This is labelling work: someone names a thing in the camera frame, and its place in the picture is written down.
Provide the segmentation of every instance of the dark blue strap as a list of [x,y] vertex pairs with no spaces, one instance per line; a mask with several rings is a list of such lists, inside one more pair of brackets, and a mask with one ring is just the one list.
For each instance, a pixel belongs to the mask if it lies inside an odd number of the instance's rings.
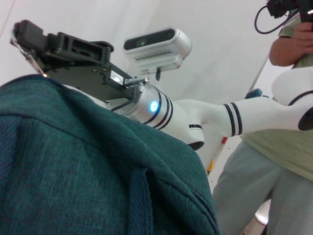
[[0,117],[0,195],[7,182],[14,160],[21,117]]
[[148,169],[136,169],[131,175],[128,235],[152,235],[153,215],[147,181]]

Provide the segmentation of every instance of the black stripe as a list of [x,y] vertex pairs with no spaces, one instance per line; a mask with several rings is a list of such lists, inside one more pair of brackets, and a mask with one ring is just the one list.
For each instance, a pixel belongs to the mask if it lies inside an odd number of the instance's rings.
[[152,118],[150,118],[148,121],[146,121],[144,124],[148,124],[150,122],[152,122],[156,117],[157,115],[159,114],[160,110],[161,110],[161,106],[162,106],[162,98],[161,98],[161,94],[160,92],[157,90],[157,93],[158,93],[158,109],[157,111],[155,112],[155,114],[152,116]]
[[225,104],[224,105],[227,109],[227,112],[228,112],[228,115],[229,115],[229,118],[230,118],[230,123],[231,123],[231,136],[234,136],[235,135],[235,120],[234,120],[234,116],[233,116],[233,113],[229,107],[228,104]]
[[304,93],[298,95],[296,98],[294,98],[294,99],[290,102],[290,104],[289,104],[288,106],[293,105],[295,102],[297,102],[297,101],[298,101],[299,99],[301,99],[302,97],[304,97],[304,96],[306,96],[306,95],[308,95],[308,94],[312,94],[312,93],[313,93],[313,91],[308,91],[308,92],[304,92]]
[[169,99],[168,99],[168,97],[166,95],[165,95],[165,98],[166,98],[167,109],[166,109],[166,113],[164,115],[164,118],[158,123],[158,125],[155,125],[153,128],[157,128],[158,126],[161,126],[164,123],[164,121],[166,120],[166,118],[167,118],[167,115],[168,115],[168,112],[169,112],[169,109],[170,109],[170,102],[169,102]]
[[237,107],[237,105],[235,103],[231,103],[231,105],[234,107],[236,115],[237,115],[238,126],[239,126],[238,135],[241,135],[243,133],[243,123],[241,121],[240,112],[239,112],[239,109],[238,109],[238,107]]
[[202,129],[202,126],[198,125],[198,124],[191,124],[191,125],[189,125],[189,128],[200,128],[200,129]]
[[161,130],[161,129],[163,129],[164,127],[166,127],[167,126],[167,124],[170,122],[170,120],[172,119],[172,116],[173,116],[173,112],[174,112],[174,107],[173,107],[173,103],[172,103],[172,101],[171,101],[171,99],[169,98],[169,100],[170,100],[170,103],[171,103],[171,108],[172,108],[172,110],[171,110],[171,114],[170,114],[170,117],[168,118],[168,120],[167,120],[167,122],[162,126],[162,127],[160,127],[159,128],[159,130]]

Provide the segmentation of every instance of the camera vent grille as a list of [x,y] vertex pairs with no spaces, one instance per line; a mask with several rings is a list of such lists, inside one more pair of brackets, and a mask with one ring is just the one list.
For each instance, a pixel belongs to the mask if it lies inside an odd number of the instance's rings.
[[167,55],[167,54],[172,54],[172,52],[170,50],[163,50],[163,51],[158,51],[158,52],[154,52],[150,54],[135,56],[134,59],[136,61],[140,61],[140,60],[146,60],[146,59],[155,58],[155,57]]

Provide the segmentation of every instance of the gray pants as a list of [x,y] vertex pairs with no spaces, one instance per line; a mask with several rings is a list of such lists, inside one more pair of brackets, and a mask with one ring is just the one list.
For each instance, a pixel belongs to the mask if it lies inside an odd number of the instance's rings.
[[270,198],[268,235],[313,235],[313,182],[246,143],[226,162],[212,196],[221,235],[242,234]]

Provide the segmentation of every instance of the blue led light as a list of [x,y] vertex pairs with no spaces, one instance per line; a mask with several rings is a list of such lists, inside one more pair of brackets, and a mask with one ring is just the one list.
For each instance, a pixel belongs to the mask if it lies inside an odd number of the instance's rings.
[[158,108],[158,103],[156,101],[152,101],[150,104],[150,111],[155,112]]

